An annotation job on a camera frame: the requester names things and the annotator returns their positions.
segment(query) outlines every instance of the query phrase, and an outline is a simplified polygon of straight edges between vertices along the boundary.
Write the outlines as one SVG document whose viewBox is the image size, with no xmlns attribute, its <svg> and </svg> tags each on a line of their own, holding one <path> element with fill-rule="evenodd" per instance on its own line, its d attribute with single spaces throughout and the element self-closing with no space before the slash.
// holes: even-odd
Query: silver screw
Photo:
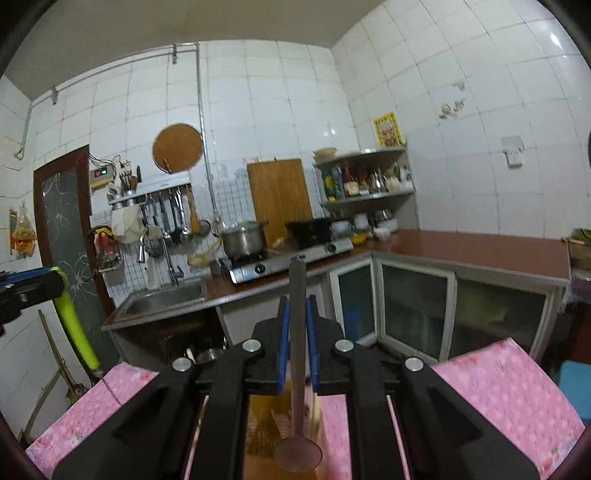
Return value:
<svg viewBox="0 0 591 480">
<path fill-rule="evenodd" d="M 261 347 L 261 343 L 255 338 L 251 338 L 242 344 L 242 348 L 250 353 L 260 350 Z"/>
<path fill-rule="evenodd" d="M 185 356 L 181 356 L 173 362 L 173 368 L 177 372 L 186 372 L 192 365 L 193 362 Z"/>
<path fill-rule="evenodd" d="M 353 342 L 351 340 L 346 340 L 346 339 L 342 339 L 342 340 L 337 340 L 335 342 L 335 348 L 339 351 L 339 352 L 350 352 L 353 349 L 354 345 Z"/>
<path fill-rule="evenodd" d="M 404 361 L 404 366 L 408 368 L 411 372 L 418 372 L 419 370 L 423 369 L 423 361 L 420 358 L 412 356 L 411 358 L 407 358 Z"/>
</svg>

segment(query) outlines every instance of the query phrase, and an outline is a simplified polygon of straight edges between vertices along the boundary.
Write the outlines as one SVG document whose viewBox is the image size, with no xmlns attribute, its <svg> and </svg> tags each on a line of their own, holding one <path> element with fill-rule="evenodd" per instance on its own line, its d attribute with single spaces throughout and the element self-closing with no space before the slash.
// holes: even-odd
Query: metal spoon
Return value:
<svg viewBox="0 0 591 480">
<path fill-rule="evenodd" d="M 306 388 L 306 264 L 290 265 L 291 437 L 275 446 L 275 463 L 289 472 L 303 473 L 322 461 L 322 450 L 304 437 Z"/>
<path fill-rule="evenodd" d="M 185 244 L 193 238 L 193 232 L 191 230 L 189 230 L 187 228 L 187 225 L 185 224 L 183 195 L 181 194 L 181 190 L 178 187 L 175 189 L 175 194 L 177 196 L 178 209 L 181 212 L 180 219 L 179 219 L 179 222 L 181 224 L 180 240 L 181 240 L 181 243 Z"/>
</svg>

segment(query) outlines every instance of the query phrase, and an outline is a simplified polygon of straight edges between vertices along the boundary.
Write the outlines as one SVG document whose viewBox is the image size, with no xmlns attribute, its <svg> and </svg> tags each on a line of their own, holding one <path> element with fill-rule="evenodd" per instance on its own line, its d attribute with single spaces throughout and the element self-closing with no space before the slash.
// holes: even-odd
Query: wooden cutting board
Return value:
<svg viewBox="0 0 591 480">
<path fill-rule="evenodd" d="M 287 237 L 285 224 L 312 220 L 310 198 L 299 158 L 273 160 L 247 165 L 256 220 L 268 221 L 265 238 L 269 247 Z"/>
</svg>

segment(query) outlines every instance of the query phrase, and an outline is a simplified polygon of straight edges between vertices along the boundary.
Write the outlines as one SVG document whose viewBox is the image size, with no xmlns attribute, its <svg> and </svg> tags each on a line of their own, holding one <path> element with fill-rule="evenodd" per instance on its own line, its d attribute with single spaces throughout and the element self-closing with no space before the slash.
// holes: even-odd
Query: bowl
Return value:
<svg viewBox="0 0 591 480">
<path fill-rule="evenodd" d="M 386 227 L 376 227 L 374 228 L 374 234 L 376 237 L 378 237 L 378 240 L 385 242 L 388 238 L 390 238 L 392 232 Z"/>
<path fill-rule="evenodd" d="M 336 155 L 335 147 L 319 148 L 313 151 L 315 160 L 325 160 L 327 158 L 334 157 Z"/>
</svg>

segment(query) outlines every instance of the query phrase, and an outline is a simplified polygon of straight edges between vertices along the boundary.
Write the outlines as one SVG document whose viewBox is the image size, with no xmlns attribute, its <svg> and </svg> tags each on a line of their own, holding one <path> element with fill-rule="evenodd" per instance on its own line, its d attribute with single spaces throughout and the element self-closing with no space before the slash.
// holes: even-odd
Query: stainless steel pot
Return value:
<svg viewBox="0 0 591 480">
<path fill-rule="evenodd" d="M 267 248 L 264 223 L 242 222 L 221 233 L 223 249 L 230 258 L 254 255 Z"/>
</svg>

